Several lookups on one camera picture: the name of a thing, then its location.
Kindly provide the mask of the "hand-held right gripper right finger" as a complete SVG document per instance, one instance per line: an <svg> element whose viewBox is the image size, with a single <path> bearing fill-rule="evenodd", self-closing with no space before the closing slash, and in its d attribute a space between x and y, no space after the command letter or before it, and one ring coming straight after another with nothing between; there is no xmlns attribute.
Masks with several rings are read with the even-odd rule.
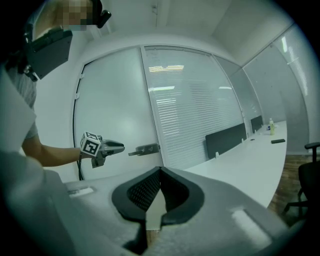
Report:
<svg viewBox="0 0 320 256"><path fill-rule="evenodd" d="M159 173L160 190L166 209L166 213L161 217L161 224L180 225L188 222L204 204L203 190L166 167L161 167Z"/></svg>

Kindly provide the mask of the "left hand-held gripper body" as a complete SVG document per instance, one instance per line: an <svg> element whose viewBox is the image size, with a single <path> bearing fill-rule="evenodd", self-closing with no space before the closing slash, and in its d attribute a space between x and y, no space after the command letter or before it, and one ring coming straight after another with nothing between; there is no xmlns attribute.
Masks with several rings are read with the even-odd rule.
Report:
<svg viewBox="0 0 320 256"><path fill-rule="evenodd" d="M88 155L91 158L92 168L102 167L105 164L108 153L108 141L101 135L85 131L80 140L79 163L81 164L83 156Z"/></svg>

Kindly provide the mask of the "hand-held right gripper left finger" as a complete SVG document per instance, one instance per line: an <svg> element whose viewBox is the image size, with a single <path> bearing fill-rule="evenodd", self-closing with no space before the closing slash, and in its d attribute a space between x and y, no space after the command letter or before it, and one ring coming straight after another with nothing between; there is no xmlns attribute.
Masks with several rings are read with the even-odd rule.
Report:
<svg viewBox="0 0 320 256"><path fill-rule="evenodd" d="M145 223L146 213L160 190L159 166L120 184L111 200L120 215L132 222Z"/></svg>

